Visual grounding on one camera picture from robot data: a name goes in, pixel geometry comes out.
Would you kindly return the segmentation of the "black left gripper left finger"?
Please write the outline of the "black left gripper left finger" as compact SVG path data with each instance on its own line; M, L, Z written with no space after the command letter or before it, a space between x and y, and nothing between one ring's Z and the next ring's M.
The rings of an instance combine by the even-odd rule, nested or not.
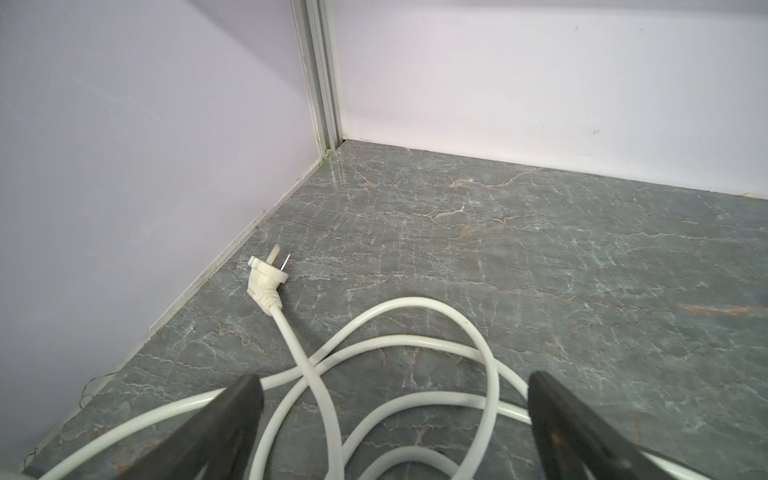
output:
M263 410L260 378L244 374L119 477L243 479Z

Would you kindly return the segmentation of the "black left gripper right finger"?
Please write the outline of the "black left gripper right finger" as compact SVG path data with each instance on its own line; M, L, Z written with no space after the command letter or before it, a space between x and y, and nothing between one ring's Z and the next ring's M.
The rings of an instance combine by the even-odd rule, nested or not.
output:
M529 377L528 412L548 479L669 479L554 376Z

